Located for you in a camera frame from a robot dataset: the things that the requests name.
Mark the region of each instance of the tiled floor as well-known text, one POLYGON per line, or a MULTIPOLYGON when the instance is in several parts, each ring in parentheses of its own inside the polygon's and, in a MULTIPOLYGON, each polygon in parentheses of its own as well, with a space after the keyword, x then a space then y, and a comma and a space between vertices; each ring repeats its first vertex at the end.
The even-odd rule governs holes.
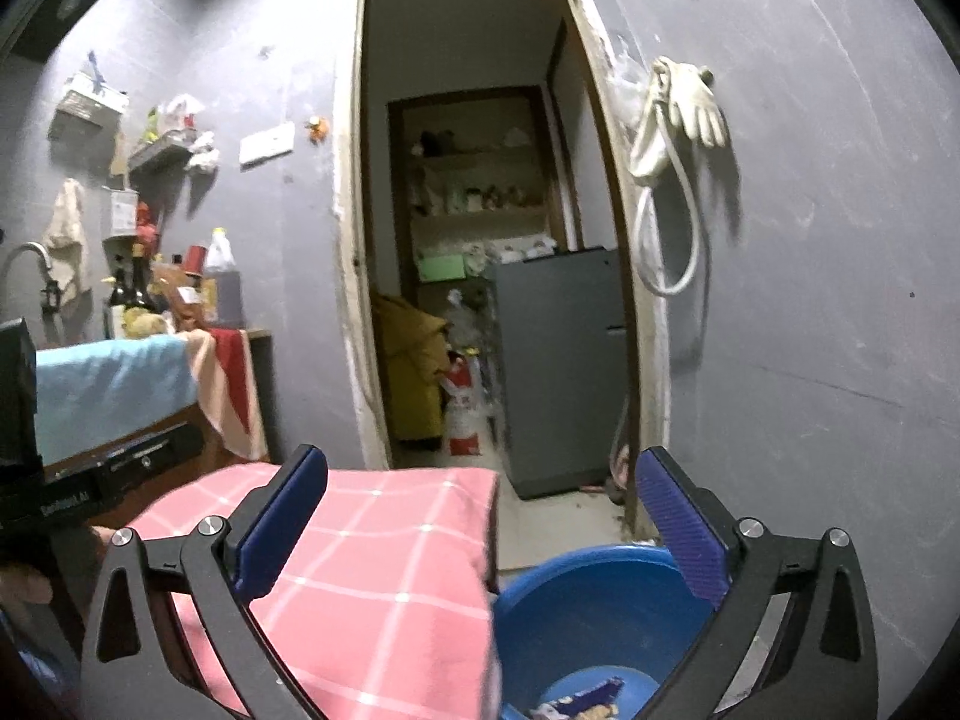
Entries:
POLYGON ((405 452, 405 466, 474 466, 500 473, 497 501, 498 570, 508 576, 573 549, 622 541, 623 509, 603 493, 565 493, 521 501, 503 472, 499 453, 481 434, 477 457, 405 452))

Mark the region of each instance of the white switch panel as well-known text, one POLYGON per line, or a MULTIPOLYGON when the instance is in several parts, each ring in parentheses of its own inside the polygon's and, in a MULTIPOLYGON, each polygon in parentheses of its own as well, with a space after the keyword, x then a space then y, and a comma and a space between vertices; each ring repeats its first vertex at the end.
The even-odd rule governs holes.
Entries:
POLYGON ((286 122, 279 127, 265 129, 243 138, 240 141, 241 167, 294 151, 294 135, 294 122, 286 122))

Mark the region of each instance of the blue tub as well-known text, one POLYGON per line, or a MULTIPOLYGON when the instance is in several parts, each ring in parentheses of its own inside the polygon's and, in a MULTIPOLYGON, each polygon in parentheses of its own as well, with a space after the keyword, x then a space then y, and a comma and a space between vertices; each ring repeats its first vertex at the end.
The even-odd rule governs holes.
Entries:
POLYGON ((493 605, 502 720, 612 676, 626 680, 617 704, 630 720, 711 613, 659 547, 595 547, 544 562, 493 605))

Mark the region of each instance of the white shower hose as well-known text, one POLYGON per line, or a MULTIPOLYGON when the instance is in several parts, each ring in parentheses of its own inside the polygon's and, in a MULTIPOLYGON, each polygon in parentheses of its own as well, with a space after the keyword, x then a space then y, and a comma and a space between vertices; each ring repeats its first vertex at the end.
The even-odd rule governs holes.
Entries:
POLYGON ((662 138, 664 138, 666 151, 670 156, 673 169, 677 172, 680 186, 683 188, 683 199, 686 201, 686 211, 690 216, 690 259, 686 263, 686 269, 683 271, 683 275, 680 276, 675 284, 669 287, 656 284, 650 275, 647 274, 646 269, 642 265, 642 232, 643 220, 647 215, 647 206, 653 202, 653 188, 644 187, 640 190, 640 198, 637 199, 637 213, 634 215, 634 227, 630 234, 630 260, 637 275, 640 276, 640 281, 643 282, 650 292, 654 293, 654 295, 659 295, 661 298, 673 298, 690 286, 690 283, 693 281, 693 276, 697 272, 697 265, 700 262, 700 212, 697 209, 697 201, 693 196, 693 186, 690 185, 690 178, 686 174, 686 170, 683 169, 683 163, 680 162, 677 148, 673 145, 673 141, 670 139, 670 134, 666 127, 664 104, 655 103, 654 110, 656 112, 656 126, 659 132, 661 132, 662 138))

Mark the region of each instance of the pink checkered tablecloth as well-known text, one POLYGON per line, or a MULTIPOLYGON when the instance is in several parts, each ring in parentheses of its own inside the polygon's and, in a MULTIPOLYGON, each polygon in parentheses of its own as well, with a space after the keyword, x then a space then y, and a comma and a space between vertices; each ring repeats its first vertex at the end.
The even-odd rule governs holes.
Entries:
MULTIPOLYGON (((131 527, 188 533, 228 515, 276 466, 232 466, 174 490, 131 527)), ((474 720, 493 654, 485 587, 496 474, 330 471, 328 490, 271 593, 251 611, 330 720, 474 720)), ((214 698, 243 710, 194 605, 181 623, 214 698)))

